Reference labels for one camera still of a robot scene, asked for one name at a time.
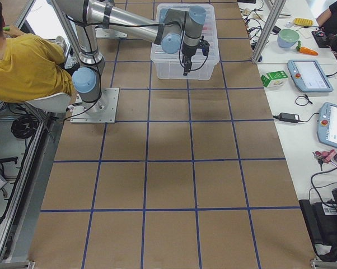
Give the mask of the square robot base plate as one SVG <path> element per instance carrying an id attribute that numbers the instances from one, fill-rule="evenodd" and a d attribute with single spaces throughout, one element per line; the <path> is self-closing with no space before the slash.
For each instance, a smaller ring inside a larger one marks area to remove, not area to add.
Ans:
<path id="1" fill-rule="evenodd" d="M 118 107 L 119 88 L 105 88 L 95 105 L 82 101 L 79 94 L 76 102 L 81 103 L 73 108 L 70 122 L 73 124 L 115 123 Z"/>

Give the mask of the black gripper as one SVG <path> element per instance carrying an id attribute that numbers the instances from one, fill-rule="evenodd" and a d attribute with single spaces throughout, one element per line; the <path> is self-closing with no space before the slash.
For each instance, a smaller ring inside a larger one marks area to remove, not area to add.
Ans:
<path id="1" fill-rule="evenodd" d="M 184 76 L 187 76 L 191 72 L 191 58 L 196 54 L 198 45 L 190 46 L 186 43 L 182 44 L 182 65 L 184 66 Z"/>

